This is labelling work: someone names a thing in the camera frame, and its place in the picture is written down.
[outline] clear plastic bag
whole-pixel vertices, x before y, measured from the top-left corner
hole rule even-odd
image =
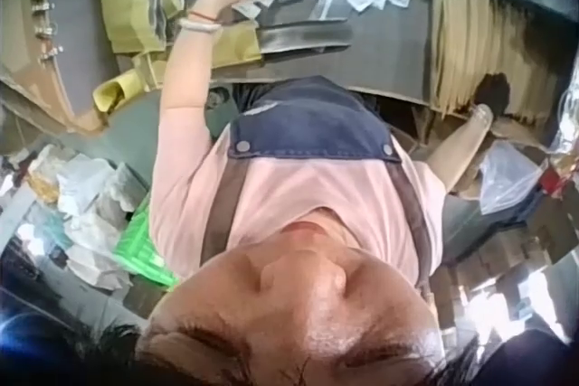
[[[536,185],[543,169],[506,140],[496,141],[485,155],[480,192],[480,213],[506,210],[523,201]]]

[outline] red object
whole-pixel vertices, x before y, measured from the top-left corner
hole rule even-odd
[[[199,18],[203,18],[205,20],[209,20],[210,22],[219,23],[219,20],[217,20],[215,17],[210,17],[209,15],[197,13],[196,11],[188,11],[187,13]]]

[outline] gray table surface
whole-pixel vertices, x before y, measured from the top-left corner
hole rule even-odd
[[[289,24],[308,19],[318,0],[274,3],[258,17],[261,25]],[[577,16],[577,0],[533,0]],[[354,90],[428,105],[430,72],[429,0],[412,0],[407,9],[387,5],[383,11],[352,11],[348,22],[354,40],[342,52],[327,52],[298,59],[268,62],[234,72],[218,72],[217,80],[272,81],[321,74]]]

